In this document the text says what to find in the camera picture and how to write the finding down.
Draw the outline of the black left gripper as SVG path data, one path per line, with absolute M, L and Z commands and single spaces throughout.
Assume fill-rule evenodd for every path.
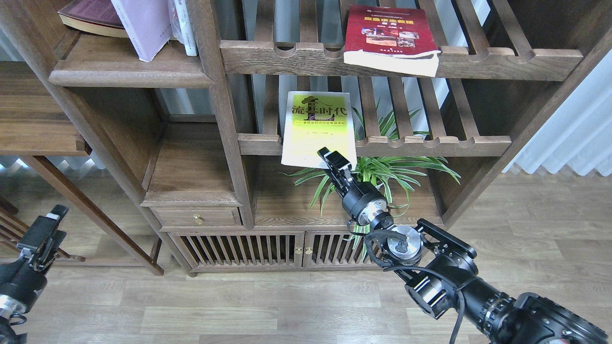
M 55 205 L 46 216 L 39 216 L 28 228 L 17 248 L 21 256 L 41 253 L 39 262 L 22 258 L 0 267 L 0 308 L 2 316 L 31 311 L 47 284 L 46 273 L 53 264 L 67 233 L 58 229 L 69 209 Z

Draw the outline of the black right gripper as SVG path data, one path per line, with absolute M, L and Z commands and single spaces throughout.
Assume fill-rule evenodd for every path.
M 342 207 L 360 226 L 378 223 L 389 216 L 387 199 L 369 182 L 353 178 L 352 164 L 338 151 L 323 147 L 317 154 L 328 166 L 326 174 L 335 192 L 342 198 Z

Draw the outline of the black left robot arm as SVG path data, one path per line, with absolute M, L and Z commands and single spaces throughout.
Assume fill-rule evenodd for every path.
M 67 235 L 58 227 L 68 207 L 55 205 L 46 216 L 39 216 L 18 242 L 21 251 L 16 261 L 2 264 L 0 272 L 1 342 L 24 344 L 27 335 L 17 335 L 11 328 L 11 318 L 27 321 L 25 313 L 31 311 L 47 284 L 46 274 L 55 260 L 61 242 Z

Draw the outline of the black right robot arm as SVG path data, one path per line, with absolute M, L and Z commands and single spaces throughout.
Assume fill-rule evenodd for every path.
M 450 338 L 455 342 L 468 319 L 492 344 L 605 344 L 608 335 L 548 298 L 525 292 L 517 299 L 478 276 L 472 246 L 429 221 L 396 225 L 386 198 L 359 182 L 350 162 L 337 151 L 318 151 L 343 209 L 358 225 L 369 225 L 363 241 L 370 259 L 405 282 L 405 290 L 424 313 L 438 319 L 458 313 Z

